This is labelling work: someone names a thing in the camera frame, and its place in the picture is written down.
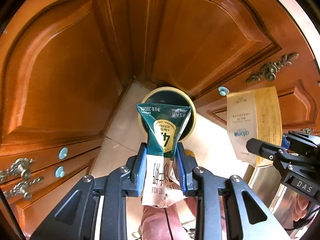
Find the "metal screw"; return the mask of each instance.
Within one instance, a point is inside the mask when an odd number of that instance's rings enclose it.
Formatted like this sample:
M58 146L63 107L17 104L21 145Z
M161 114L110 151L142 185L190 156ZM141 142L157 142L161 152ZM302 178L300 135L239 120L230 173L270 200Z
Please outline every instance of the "metal screw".
M127 166L121 166L121 167L119 168L119 171L121 171L121 173L126 173L126 172L129 171L129 168L128 168Z
M21 172L21 178L23 180L28 180L30 178L30 176L31 176L31 171L29 169L28 170L23 170Z
M93 179L93 177L92 177L91 175L84 175L84 176L82 177L82 180L83 180L84 182L90 182L92 179Z
M218 91L223 97L230 93L230 91L226 87L218 87Z
M61 151L59 152L59 159L62 160L67 156L68 156L68 148L67 147L63 147L61 149Z
M203 173L203 172L204 172L204 168L202 168L201 166L196 166L196 167L194 168L194 170L195 170L195 172L197 172L197 173Z
M24 200L30 200L30 198L32 198L32 194L30 192L26 192L24 195L23 195L23 199Z
M56 170L56 173L55 173L56 178L62 178L64 176L64 174L65 174L65 172L63 170L63 167L62 166L58 167Z
M231 176L231 180L234 181L234 182L240 182L241 181L241 178L237 175L232 175Z
M4 191L4 192L3 192L3 195L4 195L5 198L7 198L7 199L11 197L10 191Z

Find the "ornate metal handle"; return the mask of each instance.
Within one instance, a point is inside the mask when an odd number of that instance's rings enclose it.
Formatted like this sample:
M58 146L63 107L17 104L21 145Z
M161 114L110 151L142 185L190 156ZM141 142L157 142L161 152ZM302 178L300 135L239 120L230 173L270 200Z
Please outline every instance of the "ornate metal handle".
M313 129L312 128L302 128L302 129L300 129L300 132L312 135L313 134Z
M260 72L257 74L251 74L250 77L247 78L247 83L258 82L260 78L265 77L268 81L274 81L276 79L276 74L280 71L281 67L292 65L292 61L296 60L299 57L299 54L293 52L291 54L282 56L282 60L276 62L265 63Z
M21 175L22 180L28 180L31 176L29 165L33 163L33 159L20 158L16 160L6 171L0 170L0 183L4 183L9 175Z
M3 192L4 196L8 199L13 196L23 196L24 200L30 200L32 198L32 194L28 191L29 186L37 183L42 183L44 181L44 177L35 178L31 182L22 181L13 187L10 191Z

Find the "floor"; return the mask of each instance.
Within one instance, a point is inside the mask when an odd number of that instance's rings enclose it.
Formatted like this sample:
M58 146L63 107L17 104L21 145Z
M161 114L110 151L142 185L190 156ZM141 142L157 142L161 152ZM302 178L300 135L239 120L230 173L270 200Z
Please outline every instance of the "floor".
M125 165L126 160L136 155L141 142L147 141L147 134L138 124L136 104L140 103L150 90L135 81L124 98L102 144L102 150L92 169L94 177L108 175L114 169ZM229 141L227 131L197 114L196 127L183 142L185 149L194 152L198 165L214 175L229 178L233 174L243 177L248 164L238 160ZM127 198L128 240L137 239L142 216L140 198ZM177 203L180 221L185 228L195 228L195 218L184 201Z

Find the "person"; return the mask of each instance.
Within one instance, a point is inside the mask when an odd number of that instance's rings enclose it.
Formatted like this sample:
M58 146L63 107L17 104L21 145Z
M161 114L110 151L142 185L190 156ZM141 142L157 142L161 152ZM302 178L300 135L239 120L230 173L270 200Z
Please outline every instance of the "person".
M185 198L184 201L196 217L197 197L188 197ZM226 221L221 196L219 196L219 203L221 228L223 231L226 231ZM142 240L190 240L189 235L179 220L176 204L167 208L143 206L140 230Z

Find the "black cable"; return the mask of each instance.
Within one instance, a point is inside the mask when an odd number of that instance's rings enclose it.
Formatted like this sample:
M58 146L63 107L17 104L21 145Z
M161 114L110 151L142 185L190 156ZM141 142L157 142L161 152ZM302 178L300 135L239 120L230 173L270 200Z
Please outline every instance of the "black cable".
M172 231L171 231L171 227L170 227L169 218L168 218L168 214L167 214L166 208L164 208L164 212L165 212L165 216L166 216L166 218L167 218L167 223L168 223L168 228L169 228L171 240L173 240L173 235L172 235Z
M320 210L320 207L318 207L318 208L316 208L315 210L313 210L313 211L310 213L310 216L311 216L313 213L317 212L318 210ZM316 214L314 214L312 218L308 219L307 222L306 222L305 224L303 224L302 226L300 226L299 228L303 228L304 226L306 226L307 224L309 224L309 223L313 220L313 218L314 218L315 215L316 215ZM297 228L284 228L284 230L286 230L286 231L293 231L293 230L296 230L296 229L297 229Z

